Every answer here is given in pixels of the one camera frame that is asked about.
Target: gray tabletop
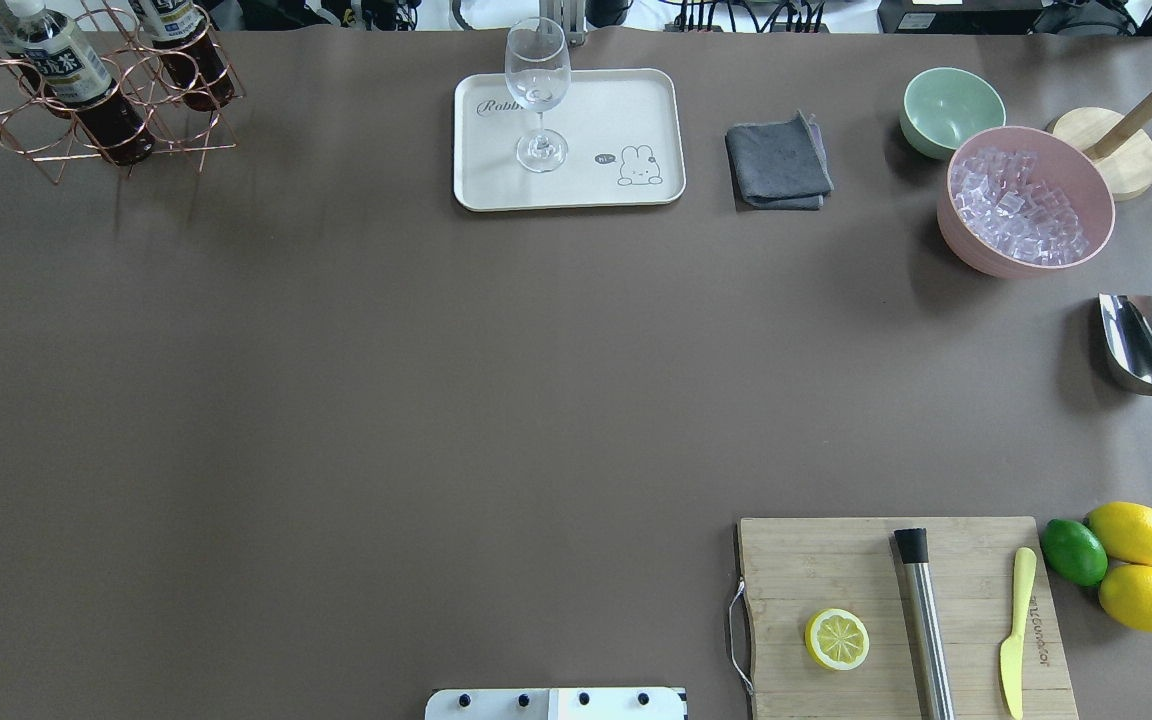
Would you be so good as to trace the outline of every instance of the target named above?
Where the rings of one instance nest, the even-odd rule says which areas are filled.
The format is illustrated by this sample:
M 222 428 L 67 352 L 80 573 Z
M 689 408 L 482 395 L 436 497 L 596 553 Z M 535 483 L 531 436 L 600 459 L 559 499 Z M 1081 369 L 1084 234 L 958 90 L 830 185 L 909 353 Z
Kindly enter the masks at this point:
M 1152 505 L 1099 291 L 1152 293 L 1152 188 L 1036 281 L 950 255 L 902 88 L 1015 124 L 1129 109 L 1152 40 L 672 36 L 652 209 L 472 214 L 452 90 L 503 32 L 223 38 L 241 147 L 60 187 L 0 149 L 0 717 L 419 717 L 434 688 L 682 685 L 744 717 L 742 516 Z M 814 113 L 820 213 L 735 200 L 723 131 Z M 1152 122 L 1149 123 L 1152 135 Z M 1084 717 L 1152 717 L 1152 635 L 1053 583 Z

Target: ice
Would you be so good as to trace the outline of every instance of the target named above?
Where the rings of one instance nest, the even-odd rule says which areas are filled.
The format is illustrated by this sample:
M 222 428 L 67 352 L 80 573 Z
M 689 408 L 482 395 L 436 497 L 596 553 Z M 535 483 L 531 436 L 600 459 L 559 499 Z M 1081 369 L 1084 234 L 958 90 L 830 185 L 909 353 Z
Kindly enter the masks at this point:
M 1038 154 L 982 147 L 950 167 L 954 209 L 990 247 L 1033 265 L 1082 260 L 1092 243 L 1059 187 L 1030 182 Z

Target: lime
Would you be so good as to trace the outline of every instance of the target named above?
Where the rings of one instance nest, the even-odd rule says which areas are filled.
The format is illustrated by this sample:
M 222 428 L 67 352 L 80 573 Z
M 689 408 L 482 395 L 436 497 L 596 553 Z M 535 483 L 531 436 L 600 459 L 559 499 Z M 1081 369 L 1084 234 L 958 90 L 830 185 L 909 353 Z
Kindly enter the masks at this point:
M 1152 564 L 1152 507 L 1106 502 L 1087 513 L 1087 528 L 1100 538 L 1108 556 Z
M 851 612 L 829 607 L 808 621 L 805 635 L 812 660 L 832 670 L 850 670 L 869 655 L 869 632 Z
M 1105 577 L 1111 560 L 1105 556 L 1105 547 L 1082 523 L 1056 518 L 1047 523 L 1039 538 L 1043 559 L 1061 578 L 1075 585 L 1092 588 Z
M 1119 623 L 1152 632 L 1152 568 L 1120 564 L 1101 582 L 1101 607 Z

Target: wine glass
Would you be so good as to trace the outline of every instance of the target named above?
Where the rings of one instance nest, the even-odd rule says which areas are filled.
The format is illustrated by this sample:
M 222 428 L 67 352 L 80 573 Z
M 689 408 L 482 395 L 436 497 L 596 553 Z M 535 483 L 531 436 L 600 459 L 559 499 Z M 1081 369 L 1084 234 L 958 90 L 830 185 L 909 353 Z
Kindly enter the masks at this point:
M 503 54 L 503 81 L 513 99 L 540 118 L 540 127 L 524 132 L 515 145 L 518 162 L 533 173 L 556 170 L 567 159 L 567 139 L 545 128 L 545 111 L 556 108 L 573 83 L 561 24 L 552 18 L 513 24 Z

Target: bowl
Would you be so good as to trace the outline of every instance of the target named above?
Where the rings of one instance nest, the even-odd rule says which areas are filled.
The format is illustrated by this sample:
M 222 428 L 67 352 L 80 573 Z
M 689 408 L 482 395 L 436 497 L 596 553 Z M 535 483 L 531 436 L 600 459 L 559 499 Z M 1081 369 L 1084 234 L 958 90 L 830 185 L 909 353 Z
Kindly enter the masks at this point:
M 983 129 L 1007 122 L 998 91 L 967 70 L 932 68 L 905 85 L 900 129 L 924 156 L 946 160 Z
M 1083 252 L 1078 260 L 1064 265 L 1039 265 L 1018 260 L 993 249 L 968 227 L 954 207 L 950 177 L 954 176 L 956 165 L 973 158 L 979 150 L 986 147 L 1005 152 L 1034 152 L 1037 161 L 1029 176 L 1030 183 L 1043 182 L 1047 187 L 1060 188 L 1082 223 L 1083 236 L 1087 238 L 1087 251 Z M 1106 242 L 1111 241 L 1114 218 L 1114 196 L 1111 195 L 1111 188 L 1086 156 L 1051 132 L 1017 126 L 991 128 L 964 142 L 948 162 L 945 182 L 941 183 L 935 202 L 935 219 L 937 223 L 940 223 L 946 245 L 950 247 L 950 250 L 965 264 L 998 278 L 1031 278 L 1087 263 L 1102 250 Z

